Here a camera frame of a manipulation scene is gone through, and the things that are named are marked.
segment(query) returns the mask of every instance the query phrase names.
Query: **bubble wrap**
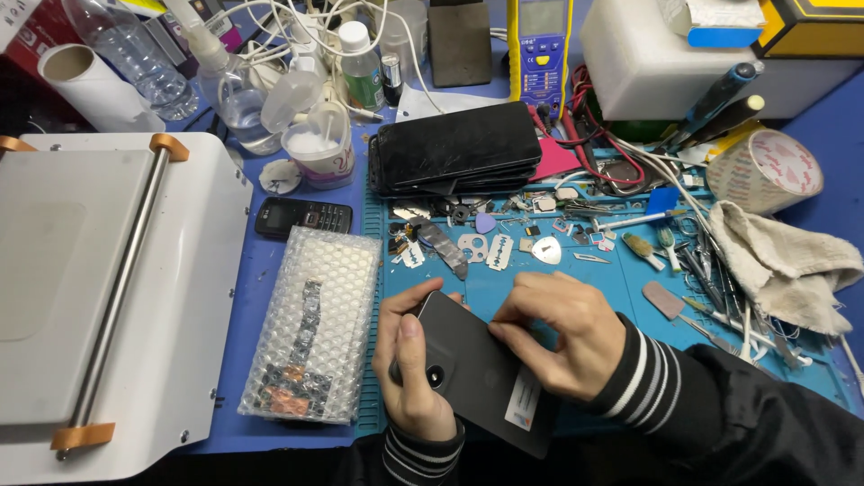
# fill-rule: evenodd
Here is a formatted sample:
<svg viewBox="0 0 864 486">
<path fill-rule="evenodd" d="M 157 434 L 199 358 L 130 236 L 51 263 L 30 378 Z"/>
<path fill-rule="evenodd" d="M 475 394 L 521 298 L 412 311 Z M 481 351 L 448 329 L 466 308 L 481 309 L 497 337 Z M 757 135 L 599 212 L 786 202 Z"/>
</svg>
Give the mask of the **bubble wrap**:
<svg viewBox="0 0 864 486">
<path fill-rule="evenodd" d="M 238 413 L 351 422 L 380 254 L 379 240 L 291 229 Z"/>
</svg>

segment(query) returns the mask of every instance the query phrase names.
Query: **hand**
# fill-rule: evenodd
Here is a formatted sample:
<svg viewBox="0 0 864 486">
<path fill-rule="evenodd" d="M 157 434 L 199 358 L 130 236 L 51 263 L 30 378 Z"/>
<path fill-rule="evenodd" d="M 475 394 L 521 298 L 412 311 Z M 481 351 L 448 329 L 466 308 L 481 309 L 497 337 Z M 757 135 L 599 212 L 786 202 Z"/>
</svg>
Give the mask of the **hand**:
<svg viewBox="0 0 864 486">
<path fill-rule="evenodd" d="M 443 285 L 443 278 L 432 278 L 381 301 L 378 341 L 372 357 L 372 369 L 381 383 L 381 394 L 390 418 L 402 430 L 437 442 L 456 437 L 456 419 L 450 404 L 432 391 L 426 380 L 423 327 L 416 317 L 405 312 Z M 449 296 L 456 302 L 462 300 L 455 292 Z M 390 378 L 389 369 L 394 357 L 402 373 L 401 387 Z"/>
<path fill-rule="evenodd" d="M 525 328 L 540 319 L 557 331 L 555 352 Z M 609 382 L 624 353 L 626 329 L 603 294 L 569 275 L 519 273 L 489 323 L 552 393 L 592 400 Z"/>
</svg>

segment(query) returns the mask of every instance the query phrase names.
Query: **smartphone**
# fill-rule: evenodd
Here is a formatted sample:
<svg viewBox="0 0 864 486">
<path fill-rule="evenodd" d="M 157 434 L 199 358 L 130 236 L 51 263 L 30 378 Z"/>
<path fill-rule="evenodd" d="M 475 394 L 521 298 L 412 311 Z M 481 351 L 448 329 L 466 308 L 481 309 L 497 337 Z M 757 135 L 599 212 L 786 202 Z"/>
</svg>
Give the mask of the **smartphone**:
<svg viewBox="0 0 864 486">
<path fill-rule="evenodd" d="M 462 418 L 534 457 L 549 449 L 560 400 L 495 336 L 486 323 L 433 291 L 410 312 L 426 336 L 426 379 Z M 401 386 L 398 364 L 390 376 Z"/>
<path fill-rule="evenodd" d="M 255 232 L 279 240 L 287 240 L 294 226 L 348 233 L 352 216 L 351 207 L 341 204 L 268 197 L 258 210 Z"/>
</svg>

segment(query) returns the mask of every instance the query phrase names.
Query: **paper towel roll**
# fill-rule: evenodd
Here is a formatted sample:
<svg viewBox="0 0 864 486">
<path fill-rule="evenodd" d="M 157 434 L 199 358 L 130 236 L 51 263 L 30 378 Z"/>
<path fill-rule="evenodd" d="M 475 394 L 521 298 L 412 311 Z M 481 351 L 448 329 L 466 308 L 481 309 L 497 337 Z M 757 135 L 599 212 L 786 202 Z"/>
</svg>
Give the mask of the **paper towel roll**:
<svg viewBox="0 0 864 486">
<path fill-rule="evenodd" d="M 96 53 L 80 44 L 45 51 L 39 75 L 102 132 L 165 131 L 165 122 L 131 84 L 121 80 Z"/>
<path fill-rule="evenodd" d="M 711 159 L 708 186 L 748 213 L 773 214 L 822 192 L 819 163 L 797 140 L 757 130 Z"/>
</svg>

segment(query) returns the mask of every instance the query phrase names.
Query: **blue silicone repair mat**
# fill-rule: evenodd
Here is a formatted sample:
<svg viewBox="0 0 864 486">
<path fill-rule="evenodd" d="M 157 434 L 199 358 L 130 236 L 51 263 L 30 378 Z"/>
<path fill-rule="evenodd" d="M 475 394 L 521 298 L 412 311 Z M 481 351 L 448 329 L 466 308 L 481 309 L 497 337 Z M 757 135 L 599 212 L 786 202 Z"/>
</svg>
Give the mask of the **blue silicone repair mat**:
<svg viewBox="0 0 864 486">
<path fill-rule="evenodd" d="M 566 184 L 580 191 L 582 197 L 597 201 L 601 204 L 614 204 L 614 216 L 599 218 L 600 223 L 629 219 L 645 214 L 647 195 L 637 195 L 628 198 L 614 198 L 609 196 L 587 196 L 584 188 L 575 184 Z M 523 192 L 537 192 L 543 190 L 551 191 L 554 184 L 531 184 L 525 186 Z M 696 197 L 704 198 L 708 203 L 711 194 L 707 191 L 691 192 Z M 492 199 L 495 209 L 500 209 L 505 201 L 505 195 L 499 195 Z M 396 217 L 391 211 L 392 201 L 381 200 L 369 189 L 366 191 L 362 224 L 363 234 L 373 238 L 387 240 L 387 228 L 391 222 L 402 222 L 403 219 Z M 509 212 L 504 215 L 495 215 L 497 220 L 518 218 L 522 212 Z M 567 273 L 580 281 L 593 285 L 600 289 L 606 296 L 612 308 L 627 315 L 643 332 L 663 342 L 669 343 L 678 349 L 687 347 L 698 342 L 708 343 L 708 340 L 695 329 L 691 328 L 681 319 L 670 322 L 666 319 L 647 299 L 642 295 L 642 287 L 652 280 L 657 280 L 667 290 L 677 296 L 693 297 L 700 302 L 707 303 L 702 294 L 694 293 L 683 280 L 682 274 L 673 274 L 667 265 L 662 272 L 657 272 L 647 262 L 637 257 L 621 240 L 625 232 L 637 234 L 652 244 L 657 244 L 656 230 L 650 224 L 640 224 L 631 227 L 614 229 L 618 238 L 614 240 L 615 248 L 611 252 L 603 252 L 594 245 L 578 245 L 566 233 L 553 228 L 553 222 L 561 212 L 553 214 L 529 214 L 529 223 L 500 222 L 495 229 L 486 234 L 486 240 L 491 244 L 492 238 L 497 233 L 508 234 L 513 238 L 513 249 L 509 265 L 503 271 L 495 271 L 485 263 L 472 263 L 468 265 L 468 277 L 460 281 L 450 268 L 436 255 L 427 254 L 425 262 L 417 268 L 410 269 L 403 263 L 392 263 L 392 255 L 383 255 L 384 264 L 379 268 L 378 294 L 373 312 L 372 330 L 369 337 L 369 348 L 366 355 L 366 366 L 364 370 L 363 387 L 359 404 L 359 418 L 357 422 L 357 437 L 371 433 L 381 432 L 386 426 L 384 418 L 384 404 L 380 399 L 378 381 L 372 372 L 371 361 L 374 350 L 376 324 L 378 318 L 378 303 L 381 298 L 399 293 L 400 291 L 416 285 L 427 278 L 444 277 L 445 292 L 458 291 L 466 297 L 467 304 L 471 305 L 472 311 L 484 321 L 492 318 L 495 310 L 504 302 L 507 293 L 512 288 L 513 278 L 519 272 L 553 272 L 558 270 Z M 465 233 L 476 233 L 476 230 L 466 224 L 465 226 L 448 227 L 446 218 L 432 219 L 453 242 Z M 582 224 L 590 228 L 587 220 L 570 220 L 568 222 Z M 525 232 L 527 227 L 537 226 L 540 229 L 538 236 L 528 236 Z M 681 242 L 683 237 L 676 225 L 671 225 L 675 230 L 676 241 Z M 554 236 L 562 247 L 561 262 L 558 265 L 547 265 L 534 258 L 530 253 L 518 250 L 521 238 L 531 238 L 536 241 L 542 237 Z M 609 260 L 611 264 L 584 261 L 576 259 L 573 253 L 587 253 Z M 694 309 L 686 306 L 683 314 L 694 318 L 712 333 L 723 336 L 735 346 L 740 346 L 741 340 L 737 334 L 722 327 L 721 324 L 706 318 Z M 543 325 L 533 329 L 532 333 L 537 340 L 547 348 L 554 345 L 555 332 Z M 797 339 L 797 345 L 804 349 L 807 356 L 813 358 L 813 364 L 806 368 L 792 371 L 783 363 L 782 358 L 773 350 L 760 360 L 763 366 L 777 374 L 781 378 L 799 383 L 810 388 L 822 396 L 834 401 L 838 405 L 849 409 L 851 407 L 848 385 L 843 382 L 843 376 L 837 371 L 830 353 L 824 348 L 823 338 L 808 332 L 802 332 Z M 594 433 L 601 430 L 611 430 L 616 425 L 595 417 L 580 413 L 575 406 L 564 405 L 558 418 L 556 433 L 558 435 L 578 435 Z"/>
</svg>

